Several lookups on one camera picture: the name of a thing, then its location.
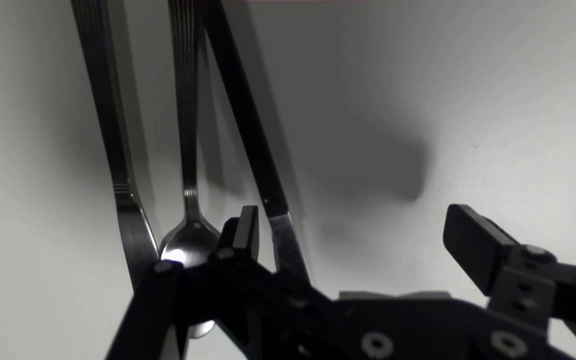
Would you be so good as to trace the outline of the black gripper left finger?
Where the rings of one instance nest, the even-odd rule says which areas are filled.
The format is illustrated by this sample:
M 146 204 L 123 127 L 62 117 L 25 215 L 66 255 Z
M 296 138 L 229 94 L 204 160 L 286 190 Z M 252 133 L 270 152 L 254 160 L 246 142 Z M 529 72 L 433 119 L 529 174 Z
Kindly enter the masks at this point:
M 187 360 L 194 330 L 206 323 L 219 327 L 247 360 L 329 355 L 315 314 L 329 301 L 287 272 L 259 266 L 257 241 L 257 209 L 243 206 L 202 264 L 150 262 L 105 360 Z

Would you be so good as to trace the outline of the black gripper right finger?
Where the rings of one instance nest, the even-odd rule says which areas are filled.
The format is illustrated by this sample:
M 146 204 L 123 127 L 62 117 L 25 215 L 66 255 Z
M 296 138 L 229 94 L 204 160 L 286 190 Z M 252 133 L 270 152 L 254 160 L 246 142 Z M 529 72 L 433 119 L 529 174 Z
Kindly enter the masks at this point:
M 443 249 L 487 299 L 485 310 L 507 323 L 525 344 L 528 358 L 546 360 L 550 321 L 576 337 L 576 266 L 551 252 L 520 245 L 466 204 L 450 204 Z

